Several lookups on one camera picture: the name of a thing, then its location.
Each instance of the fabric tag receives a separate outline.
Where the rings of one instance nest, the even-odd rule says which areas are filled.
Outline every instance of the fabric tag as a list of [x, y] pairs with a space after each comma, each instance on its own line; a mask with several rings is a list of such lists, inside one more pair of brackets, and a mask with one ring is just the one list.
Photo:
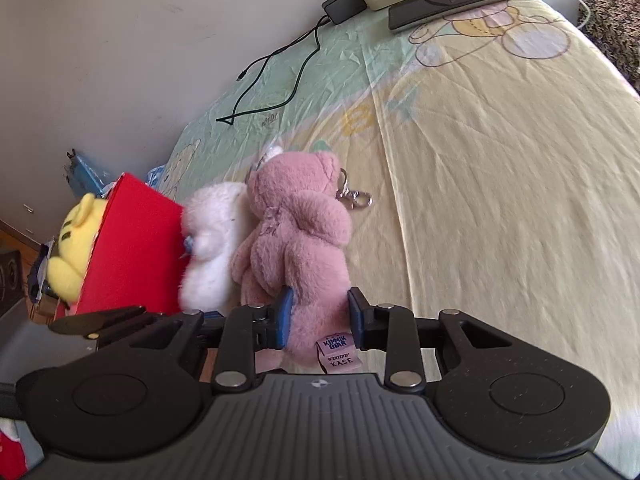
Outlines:
[[353, 336], [347, 332], [328, 335], [316, 342], [318, 362], [325, 374], [347, 374], [360, 369]]

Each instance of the bed sheet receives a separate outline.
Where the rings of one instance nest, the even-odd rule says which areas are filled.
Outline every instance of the bed sheet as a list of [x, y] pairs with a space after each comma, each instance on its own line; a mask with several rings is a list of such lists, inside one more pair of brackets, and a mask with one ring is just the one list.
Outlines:
[[[332, 150], [374, 197], [353, 212], [352, 282], [376, 303], [458, 308], [606, 385], [604, 460], [640, 472], [640, 98], [539, 0], [393, 36], [386, 12], [321, 29], [285, 108], [236, 120], [251, 72], [180, 137], [159, 186], [181, 202], [243, 180], [277, 139]], [[241, 110], [292, 88], [311, 40], [270, 62]], [[366, 352], [381, 370], [383, 354]], [[426, 352], [430, 378], [438, 372]]]

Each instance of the pink teddy bear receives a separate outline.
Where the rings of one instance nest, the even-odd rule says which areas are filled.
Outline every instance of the pink teddy bear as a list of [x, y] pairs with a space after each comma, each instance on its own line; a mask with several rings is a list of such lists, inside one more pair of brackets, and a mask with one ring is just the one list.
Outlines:
[[[351, 282], [342, 247], [351, 218], [335, 199], [339, 174], [329, 152], [283, 153], [252, 173], [249, 204], [260, 223], [231, 262], [242, 304], [267, 304], [283, 286], [293, 288], [286, 352], [301, 365], [317, 362], [317, 340], [348, 329]], [[258, 368], [276, 368], [282, 353], [263, 351], [258, 360]]]

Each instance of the white wall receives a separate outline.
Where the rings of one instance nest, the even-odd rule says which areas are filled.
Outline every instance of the white wall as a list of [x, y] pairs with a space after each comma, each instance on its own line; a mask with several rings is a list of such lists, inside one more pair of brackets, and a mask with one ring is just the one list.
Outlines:
[[310, 28], [322, 1], [0, 0], [0, 219], [37, 240], [57, 230], [74, 202], [71, 147], [116, 173], [163, 163], [186, 123]]

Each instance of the white fur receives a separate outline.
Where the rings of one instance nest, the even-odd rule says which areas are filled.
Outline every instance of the white fur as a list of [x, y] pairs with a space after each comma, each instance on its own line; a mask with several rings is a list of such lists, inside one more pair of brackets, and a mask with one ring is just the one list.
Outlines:
[[180, 307], [227, 316], [240, 301], [231, 259], [257, 226], [246, 185], [223, 182], [197, 190], [182, 213], [182, 232], [193, 236], [191, 260], [180, 286]]

